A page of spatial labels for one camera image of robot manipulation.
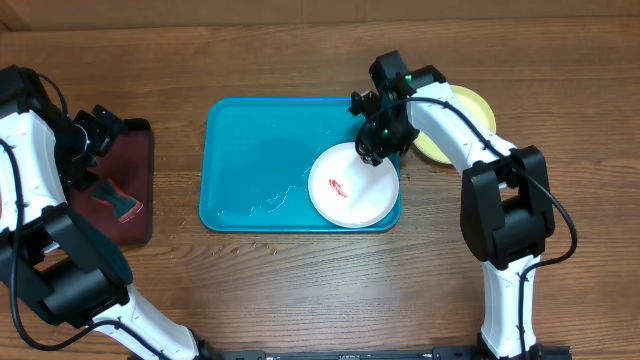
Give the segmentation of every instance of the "white plate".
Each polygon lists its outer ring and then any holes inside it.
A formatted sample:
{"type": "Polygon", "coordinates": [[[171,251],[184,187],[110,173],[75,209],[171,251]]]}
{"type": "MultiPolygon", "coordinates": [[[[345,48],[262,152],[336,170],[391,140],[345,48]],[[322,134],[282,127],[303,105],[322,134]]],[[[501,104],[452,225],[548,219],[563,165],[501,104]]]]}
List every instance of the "white plate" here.
{"type": "Polygon", "coordinates": [[[374,167],[358,156],[355,143],[336,145],[318,157],[309,173],[309,195],[332,223],[361,228],[382,220],[398,199],[400,184],[393,163],[374,167]]]}

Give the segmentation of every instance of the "wooden table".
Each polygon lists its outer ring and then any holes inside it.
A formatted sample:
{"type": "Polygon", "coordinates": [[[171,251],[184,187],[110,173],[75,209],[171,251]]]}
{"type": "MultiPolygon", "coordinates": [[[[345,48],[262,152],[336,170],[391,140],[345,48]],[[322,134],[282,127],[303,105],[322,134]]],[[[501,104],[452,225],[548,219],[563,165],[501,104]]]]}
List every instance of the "wooden table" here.
{"type": "MultiPolygon", "coordinates": [[[[460,178],[411,151],[403,215],[384,234],[214,233],[197,210],[209,108],[372,89],[368,66],[393,49],[410,68],[435,64],[482,94],[500,135],[544,152],[578,227],[576,256],[538,273],[539,340],[571,345],[576,359],[630,359],[640,353],[639,34],[638,18],[2,33],[0,67],[49,75],[73,113],[100,103],[149,119],[154,235],[125,251],[138,288],[218,349],[289,352],[474,343],[482,272],[460,234],[460,178]]],[[[556,221],[546,258],[569,245],[556,221]]],[[[125,358],[102,335],[61,353],[28,350],[7,293],[0,287],[0,357],[125,358]]],[[[41,341],[75,332],[23,312],[41,341]]]]}

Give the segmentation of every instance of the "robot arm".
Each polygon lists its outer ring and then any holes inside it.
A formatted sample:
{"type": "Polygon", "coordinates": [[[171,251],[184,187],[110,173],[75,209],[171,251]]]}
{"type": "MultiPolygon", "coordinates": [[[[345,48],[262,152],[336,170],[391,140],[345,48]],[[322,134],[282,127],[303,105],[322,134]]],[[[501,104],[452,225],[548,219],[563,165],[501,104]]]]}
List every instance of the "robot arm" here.
{"type": "MultiPolygon", "coordinates": [[[[544,240],[553,233],[551,203],[527,181],[517,179],[511,166],[489,151],[456,113],[421,99],[436,99],[458,109],[499,153],[548,189],[544,157],[534,147],[517,149],[482,125],[432,66],[411,72],[400,55],[391,52],[378,57],[369,73],[378,94],[354,93],[351,97],[350,111],[366,118],[356,139],[356,151],[363,161],[377,166],[392,153],[404,155],[422,131],[451,160],[463,177],[462,233],[469,249],[483,262],[485,320],[479,345],[492,359],[519,357],[520,274],[540,261],[544,240]],[[519,193],[503,202],[500,189],[506,186],[518,188],[519,193]]],[[[531,271],[523,298],[528,352],[536,350],[531,323],[533,280],[531,271]]]]}
{"type": "Polygon", "coordinates": [[[14,171],[7,154],[0,153],[0,279],[10,286],[17,256],[17,296],[45,322],[95,328],[142,359],[214,359],[204,341],[166,318],[135,289],[118,247],[66,203],[65,187],[84,189],[95,181],[88,167],[124,131],[124,122],[100,106],[72,121],[51,104],[29,69],[0,71],[0,139],[16,158],[24,204],[16,255],[14,171]],[[67,257],[36,270],[57,247],[67,257]]]}

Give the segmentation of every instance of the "plastic tray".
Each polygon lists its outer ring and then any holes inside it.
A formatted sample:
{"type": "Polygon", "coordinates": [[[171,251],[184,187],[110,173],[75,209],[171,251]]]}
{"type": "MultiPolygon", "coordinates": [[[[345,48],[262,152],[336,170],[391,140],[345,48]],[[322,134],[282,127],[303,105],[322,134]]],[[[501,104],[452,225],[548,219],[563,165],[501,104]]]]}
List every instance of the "plastic tray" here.
{"type": "MultiPolygon", "coordinates": [[[[328,148],[354,141],[364,118],[349,99],[230,98],[209,111],[200,219],[216,231],[386,231],[402,212],[401,196],[378,223],[347,229],[324,219],[308,194],[309,171],[328,148]]],[[[397,157],[392,159],[399,169],[397,157]]]]}

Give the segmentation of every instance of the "yellow plate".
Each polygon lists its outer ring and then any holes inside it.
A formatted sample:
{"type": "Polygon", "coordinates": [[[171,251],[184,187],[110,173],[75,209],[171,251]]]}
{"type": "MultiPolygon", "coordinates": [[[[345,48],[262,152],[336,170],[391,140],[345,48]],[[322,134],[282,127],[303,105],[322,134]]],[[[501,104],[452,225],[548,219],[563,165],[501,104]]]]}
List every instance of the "yellow plate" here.
{"type": "MultiPolygon", "coordinates": [[[[489,104],[472,90],[457,85],[452,85],[451,87],[453,88],[453,93],[462,105],[466,106],[481,123],[495,133],[496,117],[493,115],[489,104]]],[[[440,151],[433,140],[429,139],[422,131],[413,144],[429,159],[443,164],[451,164],[451,161],[440,151]]]]}

